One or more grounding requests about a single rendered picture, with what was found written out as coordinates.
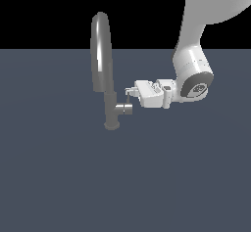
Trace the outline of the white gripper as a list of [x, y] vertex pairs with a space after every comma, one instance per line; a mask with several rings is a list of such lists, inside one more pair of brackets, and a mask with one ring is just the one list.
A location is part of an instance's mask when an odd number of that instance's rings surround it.
[[157, 83], [148, 80], [136, 80], [135, 87], [125, 88], [132, 97], [138, 97], [143, 108], [161, 108], [164, 100], [164, 92]]

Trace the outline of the grey faucet handle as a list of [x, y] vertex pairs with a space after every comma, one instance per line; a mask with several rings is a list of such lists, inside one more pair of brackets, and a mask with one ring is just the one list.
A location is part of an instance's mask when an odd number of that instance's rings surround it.
[[132, 103], [129, 101], [129, 93], [126, 93], [126, 102], [124, 104], [124, 114], [125, 115], [132, 114]]

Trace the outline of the grey arched faucet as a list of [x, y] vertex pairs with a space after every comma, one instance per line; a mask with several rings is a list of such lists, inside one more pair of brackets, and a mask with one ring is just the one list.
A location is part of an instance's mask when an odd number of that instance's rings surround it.
[[115, 111], [117, 93], [114, 90], [111, 32], [108, 16], [98, 12], [92, 19], [90, 38], [93, 91], [104, 94], [105, 123], [107, 130], [120, 127], [119, 113]]

